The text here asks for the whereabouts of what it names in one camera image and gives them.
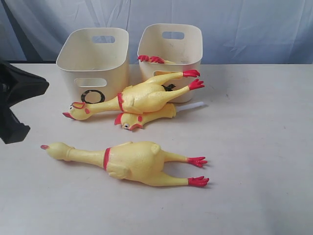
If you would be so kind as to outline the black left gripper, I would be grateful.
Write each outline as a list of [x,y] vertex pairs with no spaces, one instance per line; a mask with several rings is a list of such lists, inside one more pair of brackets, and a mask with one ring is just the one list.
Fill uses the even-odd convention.
[[30,131],[30,126],[21,123],[10,107],[43,95],[48,87],[46,79],[0,62],[0,138],[5,144],[23,141]]

